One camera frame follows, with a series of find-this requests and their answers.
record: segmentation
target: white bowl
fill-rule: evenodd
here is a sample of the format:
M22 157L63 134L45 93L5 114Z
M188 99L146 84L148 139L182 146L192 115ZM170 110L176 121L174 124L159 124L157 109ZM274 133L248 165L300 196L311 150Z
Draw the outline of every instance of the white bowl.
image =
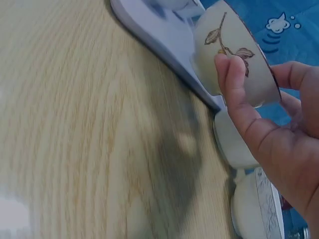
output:
M281 99L277 82L250 31L223 0L208 8L193 31L193 69L208 92L220 95L214 57L224 53L240 56L246 64L245 90L248 102L258 107Z
M262 168L256 168L237 185L231 217L243 239L285 238L279 193Z
M259 166L229 117L227 108L215 116L213 128L218 149L231 167L248 169Z

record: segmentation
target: blue cartoon print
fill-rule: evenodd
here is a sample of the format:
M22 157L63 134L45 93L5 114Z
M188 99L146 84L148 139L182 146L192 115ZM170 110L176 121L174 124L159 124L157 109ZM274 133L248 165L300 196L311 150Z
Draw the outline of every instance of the blue cartoon print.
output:
M286 20L286 14L283 12L279 18L270 18L266 28L273 33L282 33L285 29L290 27L290 23Z

